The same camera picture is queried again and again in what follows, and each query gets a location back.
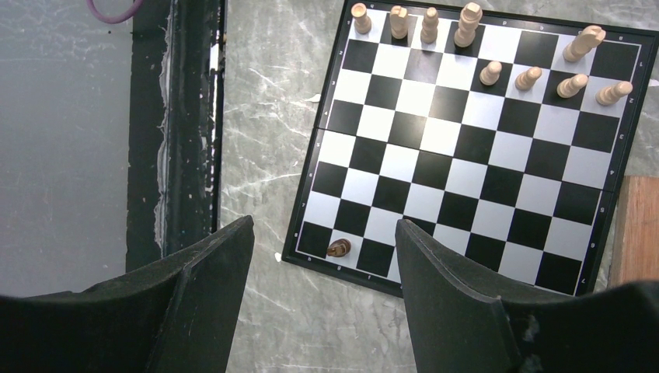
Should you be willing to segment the dark brown chess piece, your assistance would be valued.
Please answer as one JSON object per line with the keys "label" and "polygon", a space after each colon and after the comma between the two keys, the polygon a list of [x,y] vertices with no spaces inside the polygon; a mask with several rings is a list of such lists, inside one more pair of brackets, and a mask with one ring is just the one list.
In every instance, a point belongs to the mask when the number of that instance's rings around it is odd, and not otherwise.
{"label": "dark brown chess piece", "polygon": [[351,250],[351,242],[348,239],[342,238],[333,241],[326,250],[327,256],[343,257],[346,256]]}

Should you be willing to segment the light wooden chess piece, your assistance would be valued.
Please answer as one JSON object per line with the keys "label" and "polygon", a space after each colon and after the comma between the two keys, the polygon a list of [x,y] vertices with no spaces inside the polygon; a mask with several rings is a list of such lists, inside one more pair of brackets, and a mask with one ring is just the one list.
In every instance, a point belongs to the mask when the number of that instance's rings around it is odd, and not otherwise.
{"label": "light wooden chess piece", "polygon": [[476,37],[476,29],[483,17],[483,10],[475,2],[467,3],[459,14],[458,29],[454,33],[457,47],[468,47]]}

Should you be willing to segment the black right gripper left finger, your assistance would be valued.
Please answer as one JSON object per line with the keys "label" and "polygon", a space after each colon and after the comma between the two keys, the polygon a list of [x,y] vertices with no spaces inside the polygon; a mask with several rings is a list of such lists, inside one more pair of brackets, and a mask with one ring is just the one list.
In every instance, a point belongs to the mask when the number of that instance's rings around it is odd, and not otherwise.
{"label": "black right gripper left finger", "polygon": [[223,372],[254,246],[243,216],[82,292],[1,298],[3,372]]}

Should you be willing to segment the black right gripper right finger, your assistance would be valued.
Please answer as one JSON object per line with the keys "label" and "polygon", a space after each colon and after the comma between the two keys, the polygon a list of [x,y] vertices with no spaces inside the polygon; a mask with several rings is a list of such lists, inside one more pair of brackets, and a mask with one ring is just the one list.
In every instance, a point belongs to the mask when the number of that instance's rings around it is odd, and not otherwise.
{"label": "black right gripper right finger", "polygon": [[658,284],[569,296],[502,276],[396,225],[419,372],[656,372]]}

